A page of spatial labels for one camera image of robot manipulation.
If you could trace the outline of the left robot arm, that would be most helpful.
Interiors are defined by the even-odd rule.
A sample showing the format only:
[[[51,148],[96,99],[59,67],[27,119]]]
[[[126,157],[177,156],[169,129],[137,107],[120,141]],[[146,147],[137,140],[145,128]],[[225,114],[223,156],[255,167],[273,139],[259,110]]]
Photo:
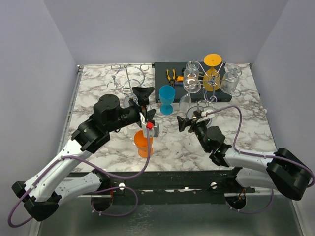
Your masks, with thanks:
[[[110,141],[110,133],[136,123],[144,137],[145,150],[151,155],[151,139],[158,136],[153,117],[155,109],[147,110],[154,87],[133,87],[137,101],[129,100],[122,108],[119,98],[106,94],[93,106],[92,115],[71,135],[61,151],[38,174],[27,181],[17,181],[12,190],[32,219],[40,222],[56,212],[66,201],[86,193],[104,194],[113,190],[110,178],[124,179],[87,161]]]

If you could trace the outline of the scroll arm chrome glass rack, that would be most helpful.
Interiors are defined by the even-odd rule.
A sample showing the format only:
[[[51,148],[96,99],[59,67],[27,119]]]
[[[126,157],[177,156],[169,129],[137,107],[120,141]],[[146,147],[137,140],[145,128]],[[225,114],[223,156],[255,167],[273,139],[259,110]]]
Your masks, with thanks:
[[[242,75],[242,69],[235,64],[228,64],[226,66],[226,72],[221,78],[220,71],[226,65],[226,62],[222,62],[219,69],[215,70],[212,66],[207,72],[204,71],[202,84],[203,99],[197,101],[195,106],[188,108],[186,112],[187,118],[195,118],[194,112],[200,112],[203,114],[209,109],[210,104],[215,104],[219,101],[218,92],[223,92],[231,97],[239,97],[242,92],[237,89],[240,77]]]

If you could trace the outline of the ribbed clear wine glass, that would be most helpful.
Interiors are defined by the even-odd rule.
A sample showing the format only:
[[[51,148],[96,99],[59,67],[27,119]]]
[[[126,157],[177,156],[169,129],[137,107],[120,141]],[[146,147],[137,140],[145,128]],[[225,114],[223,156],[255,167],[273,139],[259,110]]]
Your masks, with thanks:
[[[186,68],[183,71],[184,81],[188,78],[198,79],[199,78],[199,63],[196,61],[188,61]]]

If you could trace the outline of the yellow plastic goblet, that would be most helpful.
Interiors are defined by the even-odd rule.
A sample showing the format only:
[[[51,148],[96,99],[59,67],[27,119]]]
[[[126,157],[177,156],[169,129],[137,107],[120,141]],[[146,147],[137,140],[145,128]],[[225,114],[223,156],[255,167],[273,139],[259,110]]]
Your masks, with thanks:
[[[206,71],[206,74],[204,75],[203,86],[206,91],[217,91],[220,88],[221,77],[215,67],[221,65],[222,58],[218,54],[208,54],[204,58],[204,63],[210,68]]]

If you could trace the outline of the clear stemmed glass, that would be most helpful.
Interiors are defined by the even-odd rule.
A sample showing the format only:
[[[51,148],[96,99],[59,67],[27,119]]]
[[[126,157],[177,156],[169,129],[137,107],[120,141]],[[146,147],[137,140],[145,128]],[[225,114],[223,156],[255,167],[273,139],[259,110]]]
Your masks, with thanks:
[[[179,109],[182,112],[186,112],[192,103],[191,94],[195,94],[200,91],[201,83],[197,78],[189,77],[184,80],[183,88],[187,93],[181,97],[179,102]]]

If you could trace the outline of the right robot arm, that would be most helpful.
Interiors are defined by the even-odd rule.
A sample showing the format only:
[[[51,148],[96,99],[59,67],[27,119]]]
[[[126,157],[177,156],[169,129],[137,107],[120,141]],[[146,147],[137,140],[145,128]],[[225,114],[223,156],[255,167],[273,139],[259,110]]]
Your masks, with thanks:
[[[292,152],[279,148],[275,152],[250,152],[237,149],[224,142],[225,136],[218,126],[207,127],[198,118],[177,117],[179,131],[188,128],[194,133],[218,166],[233,167],[236,175],[226,181],[227,189],[233,193],[243,187],[262,187],[275,189],[285,197],[299,201],[302,199],[309,182],[314,180],[310,169]]]

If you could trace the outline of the clear glass with reflection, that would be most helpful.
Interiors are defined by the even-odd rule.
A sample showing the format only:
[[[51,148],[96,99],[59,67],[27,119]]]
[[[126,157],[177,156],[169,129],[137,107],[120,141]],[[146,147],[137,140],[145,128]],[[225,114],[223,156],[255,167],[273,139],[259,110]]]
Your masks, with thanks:
[[[220,83],[221,91],[231,95],[232,97],[241,96],[242,93],[236,88],[241,75],[242,69],[240,66],[236,64],[228,64],[226,66],[226,73]]]

